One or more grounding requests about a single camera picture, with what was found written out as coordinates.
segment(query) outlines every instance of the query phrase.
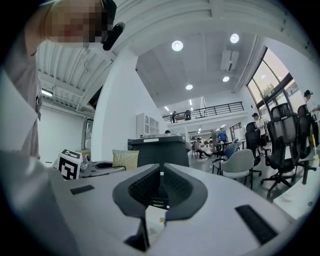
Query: white ceiling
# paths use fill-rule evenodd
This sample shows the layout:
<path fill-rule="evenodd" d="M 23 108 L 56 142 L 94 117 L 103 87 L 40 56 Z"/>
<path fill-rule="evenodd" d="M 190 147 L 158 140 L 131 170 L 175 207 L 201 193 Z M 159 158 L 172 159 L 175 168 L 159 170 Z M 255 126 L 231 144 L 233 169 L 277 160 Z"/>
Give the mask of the white ceiling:
<path fill-rule="evenodd" d="M 170 38 L 138 58 L 137 73 L 157 107 L 215 92 L 232 91 L 241 76 L 254 43 L 253 34 L 239 33 L 238 43 L 230 42 L 226 31 L 196 33 Z M 172 49 L 172 42 L 183 43 L 181 51 Z M 224 50 L 239 52 L 235 70 L 221 70 Z M 186 90 L 188 84 L 192 90 Z"/>

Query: white surface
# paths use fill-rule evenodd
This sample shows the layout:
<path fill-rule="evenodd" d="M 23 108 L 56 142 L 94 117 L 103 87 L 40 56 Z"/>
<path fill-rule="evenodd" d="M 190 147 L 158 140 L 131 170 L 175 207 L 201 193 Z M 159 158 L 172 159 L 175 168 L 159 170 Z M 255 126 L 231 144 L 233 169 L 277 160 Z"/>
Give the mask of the white surface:
<path fill-rule="evenodd" d="M 22 98 L 2 69 L 0 69 L 0 103 L 0 149 L 20 151 L 38 114 Z"/>
<path fill-rule="evenodd" d="M 112 150 L 127 150 L 137 136 L 137 115 L 145 113 L 168 129 L 135 68 L 138 57 L 124 49 L 112 64 L 97 104 L 91 138 L 93 161 L 113 159 Z"/>
<path fill-rule="evenodd" d="M 298 88 L 303 94 L 306 90 L 313 92 L 313 99 L 320 99 L 320 67 L 316 60 L 311 61 L 295 49 L 278 42 L 265 38 L 264 44 L 282 61 L 289 70 Z"/>
<path fill-rule="evenodd" d="M 81 137 L 85 119 L 55 110 L 42 108 L 38 121 L 39 154 L 42 163 L 52 162 L 64 149 L 81 149 Z"/>
<path fill-rule="evenodd" d="M 273 200 L 273 203 L 295 220 L 307 215 L 315 206 L 320 193 L 320 167 L 319 161 L 310 161 L 311 166 L 317 170 L 309 170 L 306 184 L 301 178 L 296 184 L 282 195 Z"/>

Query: white wall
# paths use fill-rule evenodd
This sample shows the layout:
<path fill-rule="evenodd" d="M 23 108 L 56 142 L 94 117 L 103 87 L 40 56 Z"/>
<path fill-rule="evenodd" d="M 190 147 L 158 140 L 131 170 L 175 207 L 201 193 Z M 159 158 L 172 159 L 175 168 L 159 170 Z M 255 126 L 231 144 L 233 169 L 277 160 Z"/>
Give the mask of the white wall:
<path fill-rule="evenodd" d="M 38 120 L 40 161 L 54 162 L 64 149 L 80 150 L 85 119 L 48 108 L 41 109 Z"/>
<path fill-rule="evenodd" d="M 113 159 L 112 150 L 127 150 L 137 138 L 137 114 L 146 113 L 168 129 L 135 68 L 138 57 L 123 49 L 112 64 L 96 107 L 91 139 L 93 161 Z"/>
<path fill-rule="evenodd" d="M 298 88 L 303 94 L 306 90 L 313 92 L 313 99 L 320 104 L 320 67 L 318 56 L 313 56 L 313 61 L 295 49 L 265 38 L 264 44 L 282 61 L 294 78 Z"/>

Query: black slot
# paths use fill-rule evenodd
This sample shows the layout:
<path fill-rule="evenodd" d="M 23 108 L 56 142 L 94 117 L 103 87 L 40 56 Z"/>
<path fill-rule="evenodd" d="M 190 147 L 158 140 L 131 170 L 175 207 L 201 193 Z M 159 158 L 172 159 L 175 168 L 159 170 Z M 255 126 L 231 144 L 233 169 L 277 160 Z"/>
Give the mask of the black slot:
<path fill-rule="evenodd" d="M 85 186 L 80 186 L 80 187 L 76 187 L 76 188 L 71 188 L 70 191 L 72 193 L 72 195 L 77 195 L 77 194 L 81 194 L 90 190 L 95 189 L 93 186 L 91 185 L 85 185 Z"/>
<path fill-rule="evenodd" d="M 235 210 L 261 245 L 264 245 L 278 235 L 250 205 L 242 205 L 235 208 Z"/>

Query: large window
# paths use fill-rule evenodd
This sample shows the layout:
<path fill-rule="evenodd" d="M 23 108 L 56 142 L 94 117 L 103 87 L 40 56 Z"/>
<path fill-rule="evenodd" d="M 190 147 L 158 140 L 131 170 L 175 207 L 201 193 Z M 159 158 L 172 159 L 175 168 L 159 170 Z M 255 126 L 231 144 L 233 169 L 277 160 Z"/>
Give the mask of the large window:
<path fill-rule="evenodd" d="M 253 80 L 251 80 L 250 83 L 248 84 L 248 88 L 251 92 L 251 95 L 255 103 L 262 101 L 261 93 Z"/>
<path fill-rule="evenodd" d="M 284 79 L 285 76 L 289 73 L 285 65 L 281 62 L 280 59 L 278 59 L 278 57 L 270 49 L 266 50 L 266 53 L 263 57 L 263 61 L 275 73 L 279 81 L 282 81 L 282 79 Z"/>
<path fill-rule="evenodd" d="M 279 81 L 277 80 L 275 75 L 272 73 L 267 64 L 263 61 L 256 70 L 253 79 L 258 85 L 264 98 L 267 97 L 268 94 L 270 94 L 273 91 L 273 89 L 279 84 Z"/>

